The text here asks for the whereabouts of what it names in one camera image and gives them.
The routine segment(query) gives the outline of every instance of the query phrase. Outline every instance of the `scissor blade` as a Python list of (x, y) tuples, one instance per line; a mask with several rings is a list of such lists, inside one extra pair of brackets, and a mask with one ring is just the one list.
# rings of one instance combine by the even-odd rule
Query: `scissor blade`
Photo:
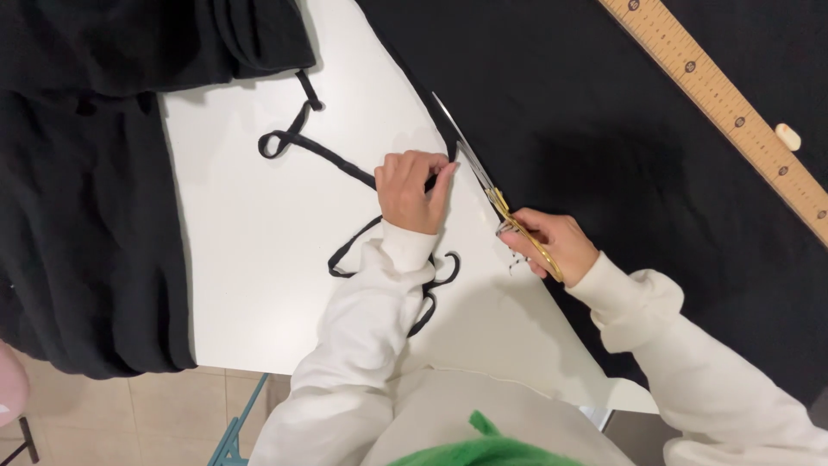
[(457, 123), (455, 123), (455, 120), (451, 118), (449, 110), (445, 107), (445, 105), (443, 105), (443, 103), (440, 101), (440, 98), (437, 97), (437, 94), (432, 92), (431, 95), (434, 96), (434, 100), (437, 101), (437, 104), (440, 104), (440, 108), (443, 109), (443, 113), (445, 114), (446, 118), (449, 119), (451, 125), (455, 127), (457, 134), (460, 136), (460, 141), (458, 141), (460, 150), (462, 150), (463, 153), (466, 154), (466, 157), (469, 159), (469, 162), (471, 163), (471, 169), (474, 172), (474, 175), (477, 177), (478, 181), (480, 181), (480, 184), (482, 184), (483, 188), (485, 189), (494, 189), (494, 183), (492, 183), (492, 179), (489, 178), (489, 175), (487, 175), (486, 171), (483, 170), (483, 166), (480, 165), (480, 161), (477, 159), (477, 155), (475, 155), (474, 151), (471, 150), (469, 141), (466, 140), (465, 136), (463, 135), (463, 132), (460, 131), (460, 128), (457, 127)]

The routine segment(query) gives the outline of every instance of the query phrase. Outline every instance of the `person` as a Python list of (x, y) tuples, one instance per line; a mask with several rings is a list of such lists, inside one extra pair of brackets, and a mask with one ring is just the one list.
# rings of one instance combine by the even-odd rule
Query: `person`
[[(427, 258), (445, 216), (456, 164), (445, 155), (391, 153), (375, 176), (383, 238), (363, 245), (359, 272), (335, 292), (319, 343), (273, 410), (250, 466), (630, 465), (572, 405), (511, 381), (421, 369), (390, 381), (434, 279)], [(436, 175), (430, 195), (424, 183)], [(683, 436), (668, 465), (828, 464), (828, 432), (760, 370), (680, 314), (681, 288), (655, 270), (626, 275), (574, 219), (514, 213), (591, 308), (610, 352), (632, 352), (662, 418)], [(537, 275), (532, 243), (498, 231)]]

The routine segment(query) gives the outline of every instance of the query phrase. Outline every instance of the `wooden ruler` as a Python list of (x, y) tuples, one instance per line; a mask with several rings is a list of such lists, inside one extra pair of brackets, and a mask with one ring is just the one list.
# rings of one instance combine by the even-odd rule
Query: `wooden ruler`
[(599, 2), (828, 246), (828, 193), (667, 7), (660, 0)]

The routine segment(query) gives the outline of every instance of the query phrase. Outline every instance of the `black fabric tie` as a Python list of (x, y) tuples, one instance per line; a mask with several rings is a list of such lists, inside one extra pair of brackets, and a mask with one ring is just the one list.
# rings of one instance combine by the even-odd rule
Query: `black fabric tie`
[[(313, 86), (311, 86), (311, 81), (308, 79), (307, 74), (304, 70), (300, 70), (299, 72), (297, 72), (296, 77), (299, 78), (299, 81), (302, 84), (302, 89), (305, 90), (307, 100), (304, 104), (302, 104), (302, 108), (299, 111), (299, 114), (293, 120), (293, 123), (291, 123), (291, 126), (287, 129), (287, 131), (277, 129), (276, 131), (271, 131), (270, 133), (267, 133), (263, 135), (261, 138), (259, 138), (259, 153), (262, 154), (262, 157), (264, 158), (276, 158), (282, 155), (283, 152), (285, 152), (287, 146), (289, 146), (290, 144), (295, 144), (301, 148), (305, 148), (315, 153), (316, 155), (321, 156), (328, 162), (333, 163), (339, 170), (342, 170), (351, 177), (360, 180), (362, 183), (376, 191), (377, 184), (374, 181), (372, 175), (364, 172), (356, 165), (352, 164), (351, 162), (348, 162), (344, 158), (340, 157), (337, 153), (334, 153), (330, 149), (325, 148), (316, 141), (308, 139), (305, 136), (299, 134), (299, 132), (302, 131), (302, 127), (305, 126), (305, 122), (307, 121), (308, 109), (312, 109), (315, 112), (318, 112), (323, 110), (325, 108), (325, 105), (322, 104), (322, 102), (320, 102), (319, 99), (316, 97), (316, 92), (314, 91)], [(269, 153), (267, 151), (267, 144), (273, 137), (279, 138), (279, 145), (276, 148), (276, 152)], [(434, 178), (432, 178), (426, 183), (427, 191), (434, 187), (434, 181)], [(365, 234), (366, 231), (374, 228), (382, 219), (383, 216), (378, 216), (371, 220), (365, 227), (363, 227), (362, 230), (360, 230), (356, 235), (354, 235), (350, 240), (348, 240), (347, 243), (342, 245), (342, 247), (340, 247), (336, 250), (336, 252), (334, 252), (334, 254), (328, 260), (329, 274), (333, 275), (334, 277), (340, 277), (345, 279), (353, 277), (355, 275), (355, 272), (343, 272), (339, 270), (337, 266), (339, 265), (339, 262), (342, 260), (342, 258), (344, 258), (346, 254), (348, 254), (348, 251), (351, 249), (351, 246), (354, 244), (354, 242), (360, 236)], [(422, 328), (426, 326), (428, 321), (431, 320), (431, 316), (434, 315), (434, 312), (437, 309), (437, 298), (434, 295), (434, 293), (432, 293), (432, 290), (444, 284), (449, 284), (453, 282), (455, 278), (457, 278), (457, 274), (460, 272), (460, 257), (457, 255), (457, 253), (448, 252), (445, 254), (445, 257), (451, 257), (452, 259), (454, 259), (455, 267), (452, 269), (451, 274), (447, 279), (439, 281), (434, 279), (422, 285), (423, 300), (429, 299), (431, 301), (431, 306), (429, 306), (428, 310), (423, 314), (422, 318), (420, 318), (420, 320), (418, 320), (411, 328), (411, 330), (408, 332), (408, 337), (413, 337), (414, 335), (417, 335), (417, 333), (420, 332), (420, 330), (422, 330)], [(431, 262), (431, 264), (433, 265), (434, 255), (429, 255), (428, 261)]]

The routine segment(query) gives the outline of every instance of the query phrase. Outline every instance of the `black fabric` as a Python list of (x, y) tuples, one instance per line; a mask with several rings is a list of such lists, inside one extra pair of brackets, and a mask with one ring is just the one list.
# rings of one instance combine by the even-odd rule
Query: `black fabric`
[[(321, 156), (328, 162), (333, 163), (339, 170), (347, 173), (353, 178), (360, 180), (366, 186), (370, 187), (374, 191), (377, 190), (377, 183), (373, 176), (369, 175), (368, 173), (364, 172), (362, 169), (357, 167), (351, 162), (348, 162), (344, 158), (342, 158), (337, 153), (334, 153), (328, 148), (325, 148), (321, 144), (313, 141), (311, 139), (306, 138), (299, 134), (302, 127), (305, 125), (305, 121), (307, 119), (308, 108), (312, 108), (315, 111), (322, 110), (325, 106), (319, 101), (316, 97), (316, 92), (311, 85), (311, 81), (308, 79), (307, 74), (304, 71), (299, 71), (296, 73), (296, 77), (299, 78), (299, 81), (302, 83), (302, 89), (305, 90), (305, 94), (307, 95), (308, 100), (302, 104), (301, 110), (299, 110), (299, 114), (291, 123), (291, 126), (288, 128), (287, 131), (271, 131), (263, 135), (258, 140), (258, 151), (264, 158), (272, 159), (282, 155), (285, 149), (290, 144), (295, 144), (301, 148), (305, 148), (316, 155)], [(267, 151), (267, 144), (270, 143), (271, 138), (276, 137), (279, 138), (279, 144), (277, 146), (276, 152), (269, 153)], [(455, 153), (452, 153), (450, 156), (450, 160), (453, 162), (455, 160)], [(426, 181), (425, 189), (426, 191), (430, 191), (434, 187), (434, 182), (436, 178), (431, 177)], [(352, 236), (348, 242), (342, 245), (339, 249), (334, 252), (334, 254), (328, 260), (328, 273), (337, 278), (344, 278), (349, 279), (353, 277), (356, 272), (342, 272), (339, 270), (339, 262), (348, 254), (348, 251), (351, 249), (351, 246), (354, 245), (354, 242), (362, 235), (364, 235), (368, 230), (371, 230), (376, 225), (382, 221), (383, 216), (374, 217), (373, 220), (368, 222), (366, 226), (364, 226), (360, 231), (357, 232), (356, 235)], [(444, 280), (437, 280), (433, 279), (432, 281), (422, 285), (422, 294), (423, 300), (431, 301), (431, 305), (429, 308), (423, 313), (422, 317), (417, 320), (411, 329), (408, 331), (407, 337), (411, 338), (414, 335), (417, 335), (423, 327), (426, 326), (428, 321), (431, 320), (431, 317), (434, 315), (435, 310), (437, 309), (437, 297), (432, 293), (432, 290), (438, 288), (444, 284), (449, 284), (457, 278), (457, 274), (460, 272), (460, 256), (457, 255), (455, 252), (448, 252), (445, 254), (445, 257), (451, 257), (455, 261), (455, 267), (452, 269), (451, 274), (448, 278)], [(434, 264), (434, 255), (428, 256), (428, 261), (431, 264)]]
[(178, 371), (188, 297), (156, 95), (315, 63), (293, 0), (0, 2), (0, 338)]
[[(798, 400), (828, 385), (825, 246), (598, 2), (357, 1), (510, 206), (570, 214), (628, 273), (672, 277), (691, 321)], [(803, 137), (797, 156), (828, 187), (828, 3), (664, 3), (770, 124)], [(606, 374), (646, 386), (546, 286)]]

